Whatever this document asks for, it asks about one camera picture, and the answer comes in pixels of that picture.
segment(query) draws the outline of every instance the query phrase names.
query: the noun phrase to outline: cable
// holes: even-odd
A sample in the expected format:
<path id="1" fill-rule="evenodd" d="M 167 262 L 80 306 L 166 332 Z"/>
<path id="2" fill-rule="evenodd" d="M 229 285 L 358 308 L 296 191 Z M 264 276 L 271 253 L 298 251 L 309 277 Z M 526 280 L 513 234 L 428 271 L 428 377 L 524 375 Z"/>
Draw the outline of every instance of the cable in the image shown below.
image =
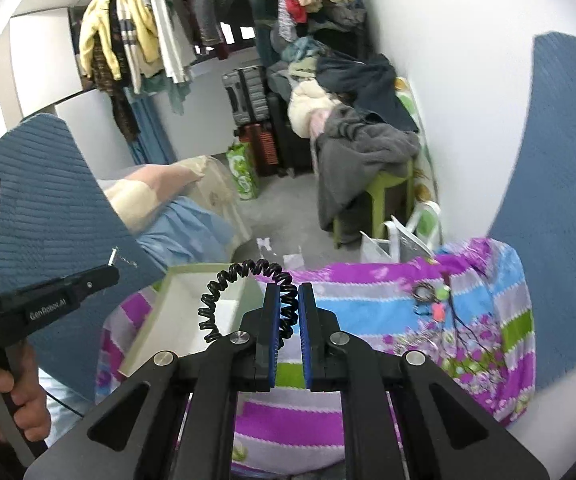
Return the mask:
<path id="1" fill-rule="evenodd" d="M 279 326 L 279 348 L 283 346 L 283 340 L 288 339 L 294 333 L 292 327 L 297 324 L 299 317 L 297 310 L 299 309 L 299 302 L 297 301 L 297 287 L 292 285 L 292 276 L 289 272 L 285 272 L 279 264 L 271 264 L 268 260 L 263 258 L 255 263 L 253 260 L 246 260 L 242 264 L 232 264 L 228 270 L 222 270 L 217 274 L 216 282 L 208 284 L 209 294 L 204 294 L 201 297 L 201 302 L 206 306 L 199 309 L 199 316 L 205 317 L 208 320 L 199 323 L 201 330 L 210 330 L 210 333 L 204 338 L 207 343 L 223 337 L 219 333 L 217 324 L 215 322 L 214 312 L 217 309 L 217 301 L 221 297 L 221 293 L 228 288 L 228 282 L 234 283 L 239 276 L 245 278 L 248 273 L 259 275 L 263 274 L 267 278 L 271 278 L 274 283 L 279 285 L 281 291 L 281 302 L 286 304 L 281 308 L 280 326 Z"/>
<path id="2" fill-rule="evenodd" d="M 54 395 L 52 395 L 49 391 L 46 390 L 46 394 L 48 395 L 48 397 L 50 397 L 50 399 L 54 400 L 57 404 L 60 404 L 61 406 L 63 406 L 66 410 L 70 410 L 72 413 L 74 413 L 75 415 L 80 416 L 81 418 L 84 418 L 83 413 L 78 412 L 77 410 L 75 410 L 74 408 L 71 408 L 70 406 L 68 406 L 65 402 L 63 402 L 63 400 L 61 399 L 57 399 Z"/>

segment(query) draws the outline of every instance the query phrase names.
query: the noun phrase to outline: metal screw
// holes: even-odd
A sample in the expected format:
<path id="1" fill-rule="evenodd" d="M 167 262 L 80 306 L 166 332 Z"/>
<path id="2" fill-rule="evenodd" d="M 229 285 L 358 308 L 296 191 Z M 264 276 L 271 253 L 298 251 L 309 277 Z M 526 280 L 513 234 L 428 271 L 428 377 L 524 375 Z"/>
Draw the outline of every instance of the metal screw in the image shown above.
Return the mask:
<path id="1" fill-rule="evenodd" d="M 172 352 L 164 350 L 155 355 L 154 362 L 157 366 L 167 366 L 172 362 L 173 358 L 174 356 L 172 355 Z"/>
<path id="2" fill-rule="evenodd" d="M 330 342 L 333 345 L 343 346 L 350 341 L 350 336 L 345 332 L 335 332 L 330 336 Z"/>
<path id="3" fill-rule="evenodd" d="M 242 345 L 243 343 L 247 343 L 248 341 L 250 341 L 250 334 L 238 330 L 237 332 L 232 332 L 230 334 L 230 340 L 235 345 Z"/>
<path id="4" fill-rule="evenodd" d="M 425 355 L 423 355 L 421 352 L 418 352 L 417 350 L 413 350 L 412 352 L 405 354 L 405 360 L 413 366 L 421 366 L 423 363 L 425 363 Z"/>

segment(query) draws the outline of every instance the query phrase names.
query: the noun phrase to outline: bag on floor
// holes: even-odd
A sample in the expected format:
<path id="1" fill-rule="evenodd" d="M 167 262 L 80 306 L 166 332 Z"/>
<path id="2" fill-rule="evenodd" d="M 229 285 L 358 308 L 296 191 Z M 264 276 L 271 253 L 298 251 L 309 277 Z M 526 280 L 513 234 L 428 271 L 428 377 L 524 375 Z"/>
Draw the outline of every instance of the bag on floor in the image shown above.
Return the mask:
<path id="1" fill-rule="evenodd" d="M 252 162 L 252 152 L 247 142 L 236 142 L 226 152 L 228 166 L 235 178 L 237 192 L 241 200 L 250 200 L 259 196 L 257 172 Z"/>

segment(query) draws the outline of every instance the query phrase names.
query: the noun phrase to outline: black suitcase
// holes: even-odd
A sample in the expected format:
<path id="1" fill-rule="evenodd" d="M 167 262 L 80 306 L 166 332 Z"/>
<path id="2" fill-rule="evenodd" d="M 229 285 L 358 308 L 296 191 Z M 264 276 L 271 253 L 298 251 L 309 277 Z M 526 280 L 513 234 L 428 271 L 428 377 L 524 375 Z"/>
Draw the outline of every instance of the black suitcase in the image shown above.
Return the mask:
<path id="1" fill-rule="evenodd" d="M 297 171 L 312 171 L 310 140 L 303 139 L 292 131 L 288 123 L 286 103 L 279 94 L 270 92 L 266 99 L 283 167 L 293 177 Z"/>

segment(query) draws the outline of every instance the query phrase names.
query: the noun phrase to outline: blue curtain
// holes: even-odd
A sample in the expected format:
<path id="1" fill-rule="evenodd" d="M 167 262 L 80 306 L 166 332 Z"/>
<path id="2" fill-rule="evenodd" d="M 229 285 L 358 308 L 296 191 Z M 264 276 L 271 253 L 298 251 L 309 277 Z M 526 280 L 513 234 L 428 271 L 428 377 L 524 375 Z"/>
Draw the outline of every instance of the blue curtain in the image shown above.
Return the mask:
<path id="1" fill-rule="evenodd" d="M 172 164 L 177 161 L 175 151 L 159 120 L 157 109 L 150 97 L 130 104 L 141 131 L 130 151 L 135 164 Z"/>

